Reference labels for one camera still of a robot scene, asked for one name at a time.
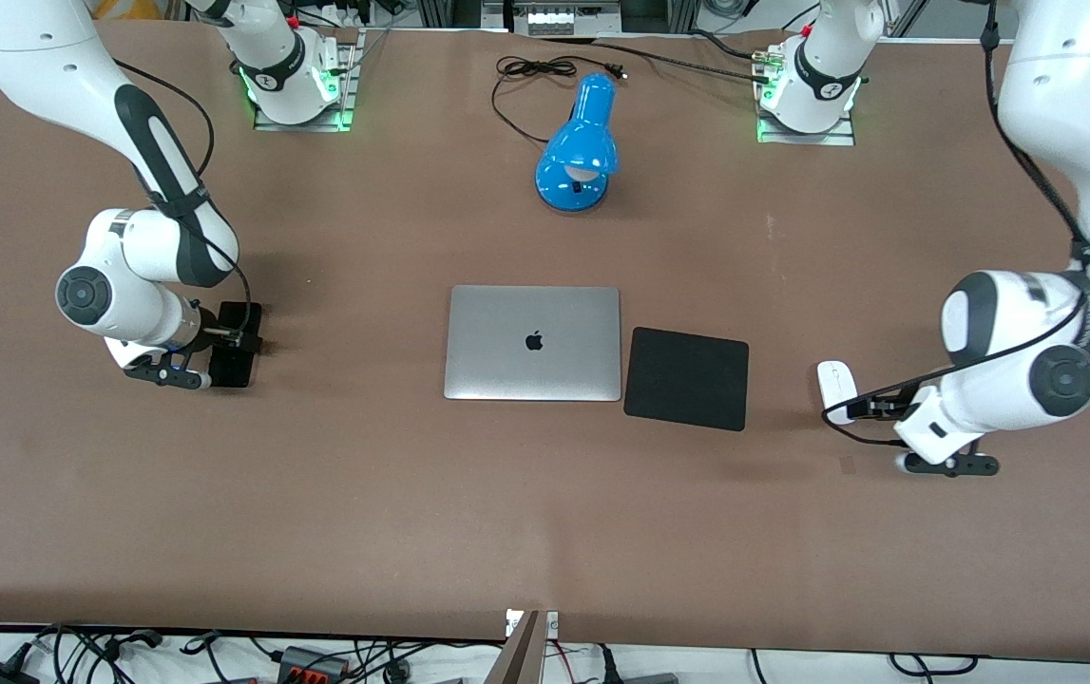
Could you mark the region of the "black smartphone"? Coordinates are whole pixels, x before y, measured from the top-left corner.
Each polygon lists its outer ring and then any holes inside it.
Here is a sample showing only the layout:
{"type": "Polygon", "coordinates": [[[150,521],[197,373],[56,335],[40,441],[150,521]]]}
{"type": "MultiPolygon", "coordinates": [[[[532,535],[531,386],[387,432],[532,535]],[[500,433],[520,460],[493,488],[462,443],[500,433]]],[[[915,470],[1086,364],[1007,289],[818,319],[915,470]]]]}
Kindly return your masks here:
{"type": "MultiPolygon", "coordinates": [[[[215,329],[240,329],[253,331],[259,335],[263,309],[259,303],[233,302],[226,300],[220,304],[216,316],[215,329]]],[[[237,351],[214,346],[207,365],[213,387],[225,389],[244,389],[252,381],[252,371],[258,355],[237,353],[237,351]]]]}

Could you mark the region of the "white computer mouse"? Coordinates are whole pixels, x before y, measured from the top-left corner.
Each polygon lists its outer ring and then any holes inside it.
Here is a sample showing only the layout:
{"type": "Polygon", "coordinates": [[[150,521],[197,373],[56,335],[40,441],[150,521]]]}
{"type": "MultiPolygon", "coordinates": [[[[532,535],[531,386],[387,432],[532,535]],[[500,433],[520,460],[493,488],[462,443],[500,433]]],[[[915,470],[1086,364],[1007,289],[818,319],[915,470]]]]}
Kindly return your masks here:
{"type": "Polygon", "coordinates": [[[837,426],[851,425],[853,417],[849,416],[849,405],[860,393],[848,365],[840,361],[818,363],[815,378],[824,411],[827,412],[831,423],[837,426]]]}

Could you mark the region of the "black mouse pad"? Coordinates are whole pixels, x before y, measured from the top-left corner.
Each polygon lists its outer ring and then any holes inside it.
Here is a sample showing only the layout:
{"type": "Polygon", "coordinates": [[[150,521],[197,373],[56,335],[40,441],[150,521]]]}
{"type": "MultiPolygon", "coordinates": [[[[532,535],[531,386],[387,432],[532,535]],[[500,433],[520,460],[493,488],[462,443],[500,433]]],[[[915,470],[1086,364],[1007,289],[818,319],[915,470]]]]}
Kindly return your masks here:
{"type": "Polygon", "coordinates": [[[750,347],[723,339],[635,328],[623,414],[720,431],[743,431],[750,347]]]}

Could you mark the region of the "silver closed laptop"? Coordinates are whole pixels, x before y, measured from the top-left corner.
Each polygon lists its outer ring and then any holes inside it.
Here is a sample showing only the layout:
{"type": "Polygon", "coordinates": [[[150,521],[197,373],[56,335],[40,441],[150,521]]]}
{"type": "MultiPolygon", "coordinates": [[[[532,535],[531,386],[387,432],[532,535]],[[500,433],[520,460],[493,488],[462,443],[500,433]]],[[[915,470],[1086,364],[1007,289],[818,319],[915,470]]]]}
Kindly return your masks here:
{"type": "Polygon", "coordinates": [[[443,394],[617,402],[620,302],[615,288],[456,285],[443,394]]]}

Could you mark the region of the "black device with red connectors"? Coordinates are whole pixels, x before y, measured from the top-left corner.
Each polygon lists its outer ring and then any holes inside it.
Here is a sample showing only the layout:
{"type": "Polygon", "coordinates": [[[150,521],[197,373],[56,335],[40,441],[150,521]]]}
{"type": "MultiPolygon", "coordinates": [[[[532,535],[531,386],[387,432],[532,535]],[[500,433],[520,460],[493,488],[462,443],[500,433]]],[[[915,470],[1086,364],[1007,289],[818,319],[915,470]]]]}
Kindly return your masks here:
{"type": "Polygon", "coordinates": [[[344,657],[288,646],[278,660],[277,684],[343,684],[349,672],[344,657]]]}

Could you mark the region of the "blue desk lamp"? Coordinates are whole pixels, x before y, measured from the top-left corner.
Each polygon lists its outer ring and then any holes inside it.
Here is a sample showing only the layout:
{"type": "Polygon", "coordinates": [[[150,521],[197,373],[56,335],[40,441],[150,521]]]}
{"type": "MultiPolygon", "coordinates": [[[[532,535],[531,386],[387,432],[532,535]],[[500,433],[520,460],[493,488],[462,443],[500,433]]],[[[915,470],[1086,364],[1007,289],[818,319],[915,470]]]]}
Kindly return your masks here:
{"type": "Polygon", "coordinates": [[[581,213],[608,192],[620,160],[610,130],[617,86],[609,75],[584,75],[576,89],[569,120],[552,136],[533,182],[540,199],[554,211],[581,213]]]}

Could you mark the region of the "white power strip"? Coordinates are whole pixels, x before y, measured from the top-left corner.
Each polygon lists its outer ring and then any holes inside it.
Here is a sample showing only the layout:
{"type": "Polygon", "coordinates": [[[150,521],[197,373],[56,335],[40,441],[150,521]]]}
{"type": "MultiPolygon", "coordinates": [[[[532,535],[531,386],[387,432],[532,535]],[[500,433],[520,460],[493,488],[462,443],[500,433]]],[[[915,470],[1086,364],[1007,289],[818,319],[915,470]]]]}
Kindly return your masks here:
{"type": "Polygon", "coordinates": [[[530,36],[594,36],[604,28],[606,19],[598,7],[533,7],[517,12],[517,28],[530,36]]]}

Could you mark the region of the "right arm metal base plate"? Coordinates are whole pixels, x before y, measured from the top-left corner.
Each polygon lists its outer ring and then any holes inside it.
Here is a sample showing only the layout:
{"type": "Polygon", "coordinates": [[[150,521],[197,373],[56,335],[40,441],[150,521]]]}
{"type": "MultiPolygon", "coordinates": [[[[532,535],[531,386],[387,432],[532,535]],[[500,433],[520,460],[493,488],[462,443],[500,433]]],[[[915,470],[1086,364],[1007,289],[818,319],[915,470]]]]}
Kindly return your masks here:
{"type": "Polygon", "coordinates": [[[253,129],[340,133],[351,129],[356,107],[359,69],[365,56],[367,30],[354,42],[319,36],[306,48],[311,56],[298,77],[314,78],[314,89],[289,83],[284,91],[246,91],[253,108],[253,129]]]}

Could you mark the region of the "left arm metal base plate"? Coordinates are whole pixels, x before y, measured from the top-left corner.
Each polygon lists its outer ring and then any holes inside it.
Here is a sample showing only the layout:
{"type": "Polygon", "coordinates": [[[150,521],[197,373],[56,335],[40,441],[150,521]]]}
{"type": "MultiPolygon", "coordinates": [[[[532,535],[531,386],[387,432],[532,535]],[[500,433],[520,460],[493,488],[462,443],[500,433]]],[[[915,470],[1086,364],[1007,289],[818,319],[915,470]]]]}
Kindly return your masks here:
{"type": "Polygon", "coordinates": [[[801,131],[791,129],[776,117],[779,111],[779,97],[790,83],[784,77],[783,45],[770,45],[767,50],[758,50],[752,65],[752,74],[765,78],[762,84],[754,85],[756,125],[755,136],[759,143],[784,144],[821,144],[821,146],[853,146],[853,94],[862,85],[862,80],[853,82],[848,95],[843,96],[839,117],[834,125],[822,131],[801,131]]]}

